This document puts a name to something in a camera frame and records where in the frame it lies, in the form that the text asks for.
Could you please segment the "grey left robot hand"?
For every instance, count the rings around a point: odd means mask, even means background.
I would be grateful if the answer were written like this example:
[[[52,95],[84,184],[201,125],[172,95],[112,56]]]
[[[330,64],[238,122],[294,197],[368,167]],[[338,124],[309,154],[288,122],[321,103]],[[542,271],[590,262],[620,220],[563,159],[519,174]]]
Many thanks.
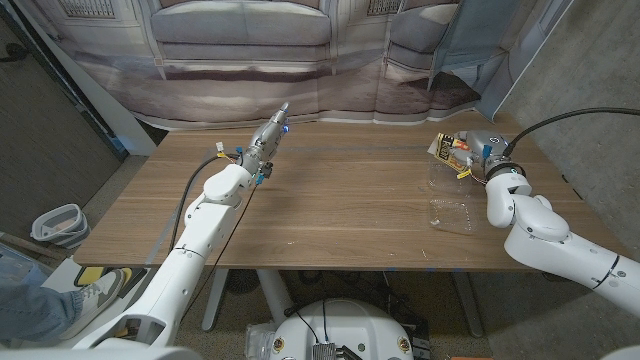
[[[280,109],[254,132],[244,151],[241,166],[252,176],[275,156],[282,137],[289,131],[288,107],[288,102],[283,103]]]

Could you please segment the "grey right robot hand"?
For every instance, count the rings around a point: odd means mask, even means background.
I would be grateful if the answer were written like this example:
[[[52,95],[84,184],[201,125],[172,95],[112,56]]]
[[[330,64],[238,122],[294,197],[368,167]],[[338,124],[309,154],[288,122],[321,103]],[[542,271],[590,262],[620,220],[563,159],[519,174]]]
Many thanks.
[[[451,150],[454,158],[467,166],[479,165],[485,180],[504,173],[524,175],[523,169],[503,154],[508,142],[502,135],[488,130],[470,130],[457,132],[453,137],[461,142]]]

